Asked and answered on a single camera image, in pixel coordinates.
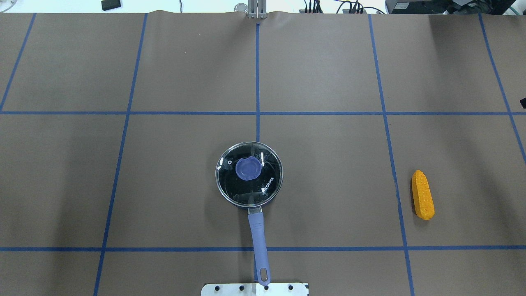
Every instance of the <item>lid rim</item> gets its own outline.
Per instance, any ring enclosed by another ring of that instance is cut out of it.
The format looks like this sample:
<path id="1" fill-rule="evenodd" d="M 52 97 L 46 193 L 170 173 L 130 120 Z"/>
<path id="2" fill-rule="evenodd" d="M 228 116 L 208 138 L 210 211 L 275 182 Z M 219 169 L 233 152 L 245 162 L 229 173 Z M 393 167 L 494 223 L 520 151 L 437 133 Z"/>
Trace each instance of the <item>lid rim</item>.
<path id="1" fill-rule="evenodd" d="M 276 158 L 276 160 L 278 161 L 278 165 L 279 165 L 279 168 L 280 168 L 280 176 L 279 176 L 279 180 L 277 182 L 277 185 L 276 185 L 276 189 L 274 190 L 274 192 L 272 192 L 272 194 L 270 195 L 269 198 L 267 198 L 266 200 L 262 201 L 262 202 L 259 202 L 255 205 L 245 205 L 245 204 L 241 204 L 241 203 L 238 203 L 236 201 L 234 201 L 232 198 L 230 198 L 226 192 L 222 189 L 221 185 L 219 184 L 219 170 L 216 169 L 216 184 L 217 184 L 217 188 L 219 189 L 219 192 L 221 193 L 221 195 L 228 201 L 230 202 L 231 204 L 239 207 L 239 208 L 244 208 L 244 209 L 251 209 L 251 208 L 258 208 L 260 206 L 263 206 L 267 203 L 269 203 L 271 200 L 274 199 L 274 197 L 276 196 L 276 194 L 278 194 L 279 190 L 281 189 L 281 184 L 283 183 L 283 165 L 281 164 L 281 159 L 279 159 L 279 156 L 278 154 L 272 149 L 270 148 L 268 145 L 266 144 L 263 144 L 261 142 L 256 142 L 256 141 L 246 141 L 246 142 L 240 142 L 240 143 L 237 143 L 233 146 L 231 146 L 230 148 L 228 148 L 222 155 L 221 157 L 219 158 L 219 161 L 224 158 L 228 153 L 230 153 L 232 150 L 240 147 L 240 146 L 244 146 L 244 145 L 252 145 L 252 144 L 259 144 L 259 145 L 262 145 L 264 146 L 266 149 L 268 149 L 268 151 L 270 151 L 272 153 L 272 155 Z"/>

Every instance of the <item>metal plate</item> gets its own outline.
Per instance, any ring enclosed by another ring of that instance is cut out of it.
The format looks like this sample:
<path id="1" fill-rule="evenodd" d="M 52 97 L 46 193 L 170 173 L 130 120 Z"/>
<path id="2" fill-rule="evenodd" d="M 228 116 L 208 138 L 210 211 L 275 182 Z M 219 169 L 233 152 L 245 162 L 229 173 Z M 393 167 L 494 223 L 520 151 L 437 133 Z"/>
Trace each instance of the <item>metal plate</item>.
<path id="1" fill-rule="evenodd" d="M 307 283 L 271 283 L 262 286 L 258 283 L 206 284 L 201 296 L 308 296 Z"/>

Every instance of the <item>saucepan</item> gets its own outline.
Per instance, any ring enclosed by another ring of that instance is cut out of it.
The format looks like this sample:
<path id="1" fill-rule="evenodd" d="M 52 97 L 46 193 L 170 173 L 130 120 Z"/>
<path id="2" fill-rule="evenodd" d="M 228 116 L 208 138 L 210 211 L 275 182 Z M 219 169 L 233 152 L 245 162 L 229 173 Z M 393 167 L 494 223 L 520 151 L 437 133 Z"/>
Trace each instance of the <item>saucepan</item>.
<path id="1" fill-rule="evenodd" d="M 248 209 L 258 282 L 270 283 L 270 266 L 261 207 L 281 188 L 283 168 L 278 155 L 259 142 L 238 143 L 217 162 L 216 182 L 221 194 L 233 205 Z"/>

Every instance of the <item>black device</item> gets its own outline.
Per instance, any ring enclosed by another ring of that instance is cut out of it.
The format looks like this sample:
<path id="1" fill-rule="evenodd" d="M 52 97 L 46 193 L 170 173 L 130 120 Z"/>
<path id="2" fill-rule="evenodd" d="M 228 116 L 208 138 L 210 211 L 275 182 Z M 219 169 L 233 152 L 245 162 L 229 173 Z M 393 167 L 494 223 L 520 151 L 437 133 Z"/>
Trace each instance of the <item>black device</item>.
<path id="1" fill-rule="evenodd" d="M 503 14 L 515 0 L 386 0 L 391 14 Z"/>
<path id="2" fill-rule="evenodd" d="M 121 7 L 120 0 L 102 0 L 100 3 L 102 4 L 102 10 L 104 11 Z"/>

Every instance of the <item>grid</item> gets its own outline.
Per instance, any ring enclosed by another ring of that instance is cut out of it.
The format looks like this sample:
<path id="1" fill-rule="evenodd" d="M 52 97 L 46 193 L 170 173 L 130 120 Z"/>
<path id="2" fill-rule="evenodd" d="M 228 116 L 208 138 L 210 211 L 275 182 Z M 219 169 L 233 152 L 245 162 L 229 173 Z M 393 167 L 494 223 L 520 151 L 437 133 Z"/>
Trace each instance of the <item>grid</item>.
<path id="1" fill-rule="evenodd" d="M 16 79 L 16 71 L 19 65 L 19 62 L 23 56 L 24 48 L 26 46 L 27 40 L 31 33 L 35 18 L 37 14 L 33 14 L 31 22 L 27 29 L 27 33 L 24 37 L 21 49 L 19 51 L 18 57 L 14 64 L 13 70 L 9 77 L 2 102 L 0 103 L 0 114 L 5 115 L 125 115 L 124 128 L 122 131 L 122 139 L 120 142 L 119 154 L 117 159 L 117 165 L 115 170 L 115 177 L 113 181 L 113 188 L 109 202 L 108 214 L 106 218 L 105 230 L 103 243 L 100 248 L 82 248 L 82 247 L 0 247 L 0 252 L 6 251 L 16 251 L 16 252 L 97 252 L 100 253 L 99 265 L 97 270 L 97 277 L 94 287 L 94 295 L 98 295 L 98 288 L 100 284 L 100 279 L 102 276 L 102 270 L 104 265 L 104 257 L 106 252 L 251 252 L 252 248 L 248 247 L 202 247 L 202 248 L 117 248 L 117 247 L 107 247 L 108 234 L 110 229 L 110 223 L 112 219 L 113 206 L 115 201 L 115 195 L 117 191 L 117 183 L 119 179 L 120 166 L 123 157 L 123 151 L 125 148 L 126 134 L 128 130 L 128 123 L 131 115 L 251 115 L 256 119 L 256 141 L 260 140 L 260 118 L 261 116 L 272 116 L 272 115 L 376 115 L 382 116 L 383 123 L 385 127 L 387 147 L 389 151 L 389 159 L 391 165 L 392 178 L 396 188 L 396 198 L 398 205 L 398 216 L 399 224 L 401 229 L 401 238 L 402 246 L 321 246 L 321 247 L 269 247 L 270 252 L 283 252 L 283 251 L 296 251 L 296 252 L 309 252 L 309 251 L 403 251 L 406 261 L 407 268 L 407 279 L 411 295 L 415 295 L 413 287 L 413 279 L 411 272 L 411 263 L 409 257 L 409 251 L 441 251 L 441 250 L 526 250 L 526 245 L 435 245 L 435 246 L 410 246 L 408 245 L 406 238 L 405 223 L 402 213 L 402 204 L 400 200 L 400 191 L 398 187 L 398 178 L 397 170 L 395 165 L 395 159 L 393 155 L 393 148 L 391 143 L 391 133 L 389 129 L 389 116 L 397 115 L 465 115 L 465 116 L 508 116 L 513 128 L 513 132 L 517 139 L 517 144 L 519 146 L 522 158 L 526 164 L 526 154 L 524 152 L 524 147 L 521 142 L 519 131 L 515 124 L 514 116 L 526 115 L 524 112 L 512 112 L 506 94 L 504 92 L 504 87 L 499 76 L 499 72 L 493 60 L 493 55 L 491 52 L 490 44 L 488 37 L 485 31 L 484 22 L 482 15 L 479 14 L 479 22 L 481 27 L 481 32 L 484 37 L 485 45 L 488 52 L 488 57 L 493 68 L 495 77 L 497 79 L 500 92 L 502 94 L 502 99 L 506 106 L 506 112 L 389 112 L 387 111 L 385 99 L 383 95 L 382 80 L 380 75 L 380 65 L 378 61 L 377 49 L 375 44 L 375 34 L 373 29 L 373 22 L 371 16 L 368 16 L 369 29 L 370 29 L 370 38 L 372 43 L 372 50 L 375 62 L 376 77 L 378 83 L 378 91 L 380 95 L 380 102 L 382 111 L 381 112 L 265 112 L 260 110 L 260 86 L 259 86 L 259 35 L 261 24 L 256 24 L 256 44 L 255 44 L 255 85 L 256 85 L 256 110 L 255 111 L 243 111 L 243 112 L 200 112 L 200 111 L 132 111 L 132 103 L 134 98 L 135 84 L 137 80 L 137 73 L 139 70 L 139 63 L 141 58 L 141 50 L 143 46 L 145 30 L 147 25 L 148 14 L 144 15 L 142 31 L 139 41 L 139 48 L 137 50 L 137 58 L 135 63 L 135 69 L 133 73 L 133 80 L 131 83 L 131 89 L 129 94 L 129 100 L 127 105 L 127 111 L 3 111 L 4 104 L 8 99 L 9 89 L 14 79 Z"/>

